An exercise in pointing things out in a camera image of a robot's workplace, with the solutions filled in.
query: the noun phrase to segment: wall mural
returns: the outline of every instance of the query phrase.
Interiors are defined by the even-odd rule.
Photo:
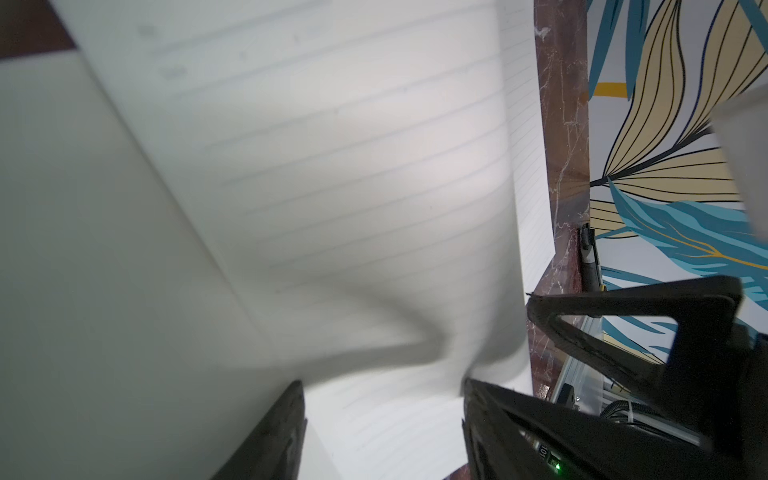
[[[609,289],[740,277],[739,322],[768,333],[768,245],[750,231],[710,127],[713,108],[768,83],[768,0],[588,1],[591,224]],[[677,326],[604,319],[652,362]]]

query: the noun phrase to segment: red marble surface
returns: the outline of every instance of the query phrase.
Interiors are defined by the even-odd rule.
[[[535,292],[575,293],[581,291],[578,228],[589,221],[587,6],[585,0],[535,0],[534,13],[555,242]],[[534,394],[546,399],[566,356],[531,323],[528,344]]]
[[[74,42],[47,1],[0,2],[0,58],[70,48]]]

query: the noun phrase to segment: black cable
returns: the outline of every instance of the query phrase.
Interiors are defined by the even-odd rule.
[[[674,435],[671,435],[670,433],[666,433],[664,430],[659,430],[656,427],[652,427],[652,426],[648,425],[647,423],[642,423],[642,422],[618,422],[618,423],[620,423],[622,425],[633,426],[633,427],[635,427],[637,429],[640,429],[640,430],[645,430],[646,432],[648,432],[650,434],[658,435],[661,438],[670,440],[672,442],[684,442],[683,439],[680,439],[680,438],[678,438],[678,437],[676,437]]]
[[[606,406],[602,412],[600,412],[601,419],[607,419],[612,415],[619,413],[623,410],[629,411],[629,402],[627,400],[617,400]],[[657,417],[663,417],[659,412],[652,409],[650,406],[644,403],[632,402],[632,410],[634,412],[643,413],[645,415],[655,415]]]

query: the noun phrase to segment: lined paper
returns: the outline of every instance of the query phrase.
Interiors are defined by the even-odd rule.
[[[530,392],[554,252],[530,1],[55,7],[342,477],[463,464],[461,378]]]

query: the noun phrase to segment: yellow leaf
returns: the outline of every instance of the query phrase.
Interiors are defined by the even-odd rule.
[[[768,13],[768,0],[756,3],[764,15]],[[696,107],[680,139],[707,128],[712,108],[743,92],[766,67],[768,55],[739,0],[724,0],[705,46]]]
[[[589,200],[589,225],[594,228],[595,235],[608,233],[613,230],[624,228],[626,225],[621,216],[616,211],[613,202],[604,202],[601,200]],[[611,238],[636,237],[634,232],[617,233]]]
[[[655,363],[656,365],[663,365],[664,364],[664,362],[662,362],[659,359],[659,357],[654,356],[654,355],[648,355],[647,353],[643,353],[640,350],[632,349],[632,348],[624,345],[623,343],[619,342],[614,337],[608,335],[607,333],[603,333],[603,341],[608,343],[608,344],[610,344],[610,345],[612,345],[612,346],[620,348],[620,349],[622,349],[625,352],[629,352],[632,355],[639,356],[640,358],[642,358],[643,360],[646,360],[648,362]]]
[[[680,2],[664,0],[650,24],[632,106],[611,149],[603,176],[642,161],[664,139],[680,110],[685,89]]]
[[[719,148],[670,157],[614,183],[625,193],[663,202],[740,201]]]

